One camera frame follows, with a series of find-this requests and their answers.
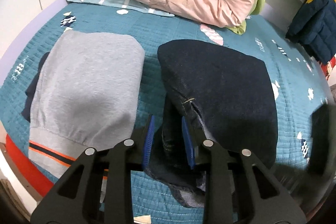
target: navy blue jeans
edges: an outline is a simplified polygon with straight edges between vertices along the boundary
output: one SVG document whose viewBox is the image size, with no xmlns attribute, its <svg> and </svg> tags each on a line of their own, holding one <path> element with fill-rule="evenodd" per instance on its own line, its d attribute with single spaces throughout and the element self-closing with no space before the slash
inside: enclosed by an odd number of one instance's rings
<svg viewBox="0 0 336 224">
<path fill-rule="evenodd" d="M 169 185 L 185 206 L 181 191 L 204 197 L 204 175 L 190 170 L 181 117 L 201 128 L 223 148 L 251 150 L 271 168 L 275 162 L 278 120 L 265 63 L 230 48 L 196 40 L 159 46 L 157 56 L 167 91 L 163 124 L 156 132 L 146 172 Z"/>
</svg>

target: orange stripe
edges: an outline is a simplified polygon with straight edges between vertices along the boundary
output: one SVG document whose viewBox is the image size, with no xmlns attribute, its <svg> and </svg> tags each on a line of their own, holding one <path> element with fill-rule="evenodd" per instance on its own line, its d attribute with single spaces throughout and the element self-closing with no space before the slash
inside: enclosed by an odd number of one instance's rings
<svg viewBox="0 0 336 224">
<path fill-rule="evenodd" d="M 61 164 L 61 165 L 63 165 L 63 166 L 70 167 L 69 164 L 66 164 L 65 162 L 62 162 L 62 161 L 60 161 L 59 159 L 56 159 L 56 158 L 54 158 L 53 156 L 50 156 L 50 155 L 48 155 L 48 154 L 46 154 L 46 153 L 44 153 L 44 152 L 42 152 L 42 151 L 40 151 L 40 150 L 34 149 L 34 148 L 32 148 L 32 147 L 29 147 L 29 149 L 32 150 L 32 151 L 34 151 L 34 152 L 37 152 L 37 153 L 39 153 L 39 154 L 41 154 L 41 155 L 43 155 L 43 156 L 47 156 L 48 158 L 57 161 L 59 164 Z"/>
<path fill-rule="evenodd" d="M 73 161 L 76 160 L 75 158 L 69 157 L 69 156 L 67 156 L 67 155 L 64 155 L 64 154 L 58 152 L 58 151 L 52 150 L 51 148 L 46 147 L 46 146 L 44 146 L 44 145 L 41 145 L 41 144 L 39 144 L 39 143 L 36 143 L 36 142 L 33 142 L 33 141 L 29 141 L 29 142 L 32 143 L 32 144 L 34 144 L 34 145 L 37 145 L 37 146 L 39 146 L 39 147 L 42 147 L 42 148 L 44 148 L 44 149 L 46 149 L 46 150 L 49 150 L 50 152 L 53 152 L 53 153 L 55 153 L 55 154 L 57 154 L 57 155 L 59 155 L 59 156 L 62 156 L 62 157 L 64 157 L 64 158 L 68 159 L 68 160 L 73 160 Z"/>
</svg>

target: silver bolt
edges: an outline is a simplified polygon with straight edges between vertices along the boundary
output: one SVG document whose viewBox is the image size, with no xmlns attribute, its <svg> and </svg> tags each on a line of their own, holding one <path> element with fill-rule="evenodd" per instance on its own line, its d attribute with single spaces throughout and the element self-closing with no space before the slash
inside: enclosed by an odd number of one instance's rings
<svg viewBox="0 0 336 224">
<path fill-rule="evenodd" d="M 250 150 L 248 150 L 248 149 L 243 149 L 242 151 L 241 151 L 241 153 L 244 155 L 244 156 L 246 156 L 246 157 L 249 157 L 249 156 L 251 156 L 251 151 Z"/>
<path fill-rule="evenodd" d="M 126 146 L 132 146 L 134 144 L 134 141 L 131 139 L 127 139 L 124 141 L 124 145 Z"/>
<path fill-rule="evenodd" d="M 213 142 L 212 142 L 211 140 L 205 140 L 205 141 L 203 142 L 203 144 L 204 144 L 205 146 L 207 146 L 207 147 L 211 147 L 211 146 L 213 146 Z"/>
<path fill-rule="evenodd" d="M 87 154 L 88 156 L 91 156 L 94 153 L 95 153 L 95 150 L 92 147 L 85 150 L 85 154 Z"/>
</svg>

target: bedspread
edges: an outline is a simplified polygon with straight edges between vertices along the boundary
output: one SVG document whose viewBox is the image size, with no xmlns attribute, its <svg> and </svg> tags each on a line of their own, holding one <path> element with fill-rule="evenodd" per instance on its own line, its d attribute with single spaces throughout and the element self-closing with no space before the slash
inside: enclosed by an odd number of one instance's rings
<svg viewBox="0 0 336 224">
<path fill-rule="evenodd" d="M 86 33 L 128 34 L 142 45 L 146 56 L 135 126 L 143 126 L 149 114 L 157 117 L 158 126 L 162 121 L 165 90 L 157 48 L 173 39 L 197 39 L 230 47 L 265 62 L 277 105 L 276 161 L 303 168 L 311 147 L 310 115 L 326 98 L 322 87 L 325 83 L 319 77 L 320 68 L 300 45 L 283 39 L 284 34 L 276 32 L 261 16 L 246 20 L 246 33 L 237 36 L 228 29 L 206 26 L 178 16 L 158 17 L 135 10 L 125 13 L 100 5 L 69 4 L 35 34 L 16 60 L 0 89 L 0 119 L 16 146 L 27 155 L 29 123 L 20 114 L 26 100 L 25 90 L 37 72 L 42 55 L 51 50 L 65 28 L 71 27 Z M 303 149 L 302 140 L 306 140 Z M 45 170 L 42 172 L 56 181 Z M 180 206 L 167 186 L 144 173 L 132 173 L 132 197 L 134 215 L 151 215 L 153 223 L 202 222 L 202 209 Z"/>
</svg>

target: dark blue cloth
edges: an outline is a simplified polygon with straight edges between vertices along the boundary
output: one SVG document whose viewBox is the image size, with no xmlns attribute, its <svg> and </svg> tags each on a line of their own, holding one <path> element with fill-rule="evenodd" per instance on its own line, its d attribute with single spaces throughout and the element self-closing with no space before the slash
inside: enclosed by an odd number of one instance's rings
<svg viewBox="0 0 336 224">
<path fill-rule="evenodd" d="M 249 149 L 271 168 L 276 158 L 278 120 L 265 63 L 227 47 L 181 39 L 159 46 L 157 56 L 167 91 L 162 127 L 155 133 L 145 172 L 168 185 L 183 206 L 204 202 L 204 177 L 188 166 L 181 129 L 194 129 L 223 148 Z M 180 195 L 191 193 L 189 200 Z"/>
<path fill-rule="evenodd" d="M 305 3 L 293 18 L 286 38 L 303 45 L 311 56 L 326 65 L 336 54 L 335 1 Z"/>
<path fill-rule="evenodd" d="M 249 149 L 267 168 L 272 167 L 278 119 L 263 61 L 190 39 L 159 46 L 157 57 L 167 96 L 181 116 L 195 129 L 212 135 L 223 148 L 235 152 Z"/>
<path fill-rule="evenodd" d="M 37 69 L 37 74 L 34 76 L 33 80 L 31 81 L 29 87 L 26 90 L 27 99 L 26 99 L 26 102 L 25 102 L 25 108 L 21 112 L 21 115 L 28 122 L 30 122 L 30 108 L 32 106 L 32 102 L 33 102 L 34 94 L 35 94 L 35 91 L 36 91 L 37 82 L 39 80 L 40 72 L 41 72 L 43 64 L 44 64 L 45 60 L 47 59 L 49 53 L 50 52 L 46 52 L 42 56 L 42 58 L 40 59 L 39 66 L 38 66 L 38 69 Z"/>
</svg>

